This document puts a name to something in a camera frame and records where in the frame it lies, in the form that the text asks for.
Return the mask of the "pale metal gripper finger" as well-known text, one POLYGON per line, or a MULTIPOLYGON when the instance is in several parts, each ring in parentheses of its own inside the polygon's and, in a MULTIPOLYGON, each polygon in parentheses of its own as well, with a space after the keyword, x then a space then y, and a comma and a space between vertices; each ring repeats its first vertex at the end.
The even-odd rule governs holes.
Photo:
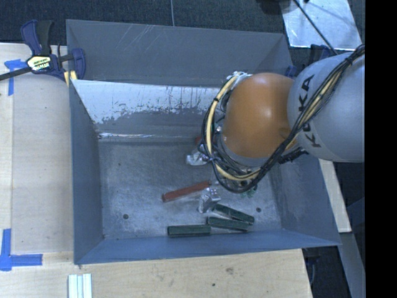
POLYGON ((200 196, 198 202, 198 212, 204 214, 212 209, 218 202, 221 201, 221 196, 215 188, 206 188, 200 196))
POLYGON ((203 166, 208 163, 207 157, 200 152, 187 155, 185 158, 185 162, 190 166, 203 166))

